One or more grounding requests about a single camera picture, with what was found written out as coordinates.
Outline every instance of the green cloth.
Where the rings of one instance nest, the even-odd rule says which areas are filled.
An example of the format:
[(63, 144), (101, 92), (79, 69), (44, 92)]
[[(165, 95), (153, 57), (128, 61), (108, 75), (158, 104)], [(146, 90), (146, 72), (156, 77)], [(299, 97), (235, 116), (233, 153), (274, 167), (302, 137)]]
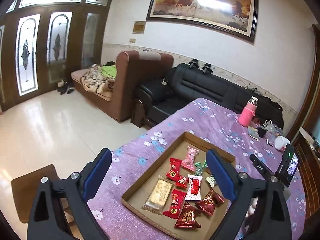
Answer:
[(116, 78), (117, 76), (117, 68), (116, 65), (112, 65), (112, 66), (102, 66), (101, 68), (101, 74), (104, 77), (113, 77)]

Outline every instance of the blue gripper pad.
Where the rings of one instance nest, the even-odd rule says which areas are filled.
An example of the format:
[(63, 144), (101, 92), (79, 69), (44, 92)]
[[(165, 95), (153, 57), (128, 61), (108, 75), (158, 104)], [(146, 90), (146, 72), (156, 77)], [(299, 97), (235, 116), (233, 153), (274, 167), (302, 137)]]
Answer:
[(87, 202), (89, 199), (94, 198), (101, 182), (103, 181), (112, 162), (112, 154), (109, 149), (104, 149), (102, 157), (92, 169), (92, 172), (87, 177), (83, 186), (82, 199)]
[(229, 199), (231, 202), (233, 202), (237, 198), (236, 193), (235, 193), (235, 185), (234, 185), (233, 180), (230, 178), (227, 170), (221, 164), (221, 162), (224, 162), (224, 165), (230, 165), (233, 170), (234, 170), (234, 167), (232, 166), (231, 163), (226, 163), (221, 157), (218, 157), (220, 159), (219, 160), (216, 156), (216, 155), (218, 155), (218, 153), (216, 151), (214, 153), (213, 151), (215, 151), (215, 150), (211, 149), (207, 152), (207, 155), (206, 155), (207, 165), (208, 165), (212, 175), (216, 179), (217, 184), (219, 185), (219, 188), (220, 188), (223, 196), (226, 199)]

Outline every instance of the white wall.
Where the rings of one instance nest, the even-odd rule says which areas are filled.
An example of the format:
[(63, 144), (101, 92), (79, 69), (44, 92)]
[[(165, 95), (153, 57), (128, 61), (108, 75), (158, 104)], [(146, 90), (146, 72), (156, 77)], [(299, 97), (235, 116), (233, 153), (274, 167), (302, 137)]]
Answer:
[(299, 111), (314, 63), (316, 23), (303, 0), (259, 0), (254, 44), (215, 30), (147, 22), (145, 34), (132, 34), (145, 20), (151, 0), (113, 0), (104, 43), (129, 44), (194, 57), (238, 74)]

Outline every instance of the cardboard tray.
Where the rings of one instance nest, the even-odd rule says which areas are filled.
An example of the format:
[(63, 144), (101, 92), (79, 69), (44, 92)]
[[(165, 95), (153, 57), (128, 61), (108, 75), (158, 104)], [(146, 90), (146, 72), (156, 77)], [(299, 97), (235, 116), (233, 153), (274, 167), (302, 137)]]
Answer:
[[(158, 176), (166, 178), (166, 173), (170, 170), (170, 157), (184, 160), (187, 156), (187, 147), (191, 146), (199, 149), (199, 154), (195, 159), (196, 162), (204, 163), (206, 152), (212, 148), (216, 149), (217, 152), (223, 157), (224, 160), (235, 165), (235, 157), (224, 150), (208, 143), (197, 136), (185, 132), (180, 135), (164, 152), (163, 154), (141, 175), (141, 177), (122, 195), (121, 201), (124, 206), (126, 206), (130, 211), (135, 213), (137, 216), (163, 231), (164, 233), (175, 237), (179, 240), (208, 240), (212, 234), (215, 232), (216, 228), (223, 219), (227, 207), (228, 200), (216, 207), (212, 217), (206, 214), (201, 214), (196, 218), (196, 221), (201, 225), (201, 228), (194, 229), (181, 229), (174, 228), (176, 219), (169, 218), (164, 215), (154, 214), (147, 210), (142, 210), (141, 206), (145, 203), (146, 199), (150, 195), (153, 187), (158, 181)], [(193, 174), (190, 171), (180, 168), (180, 174), (188, 177), (188, 174)], [(205, 180), (206, 177), (210, 175), (207, 172), (202, 174), (203, 180), (201, 182), (201, 198), (203, 199), (205, 195), (210, 190), (209, 183)], [(187, 192), (187, 189), (181, 187), (173, 186), (173, 189), (178, 189)], [(222, 195), (218, 185), (214, 186), (214, 190)], [(172, 194), (169, 194), (168, 200), (164, 206), (163, 211), (169, 210), (172, 200)]]

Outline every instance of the brown sofa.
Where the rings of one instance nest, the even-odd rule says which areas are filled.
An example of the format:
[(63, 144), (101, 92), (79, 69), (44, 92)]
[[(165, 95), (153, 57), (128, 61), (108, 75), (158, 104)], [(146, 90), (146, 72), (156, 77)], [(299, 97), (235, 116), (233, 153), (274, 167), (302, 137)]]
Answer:
[(117, 76), (114, 89), (107, 96), (88, 92), (83, 88), (80, 78), (86, 70), (77, 70), (71, 77), (76, 90), (107, 115), (122, 122), (131, 117), (134, 89), (145, 81), (165, 76), (172, 64), (173, 57), (169, 54), (122, 51), (116, 59)]

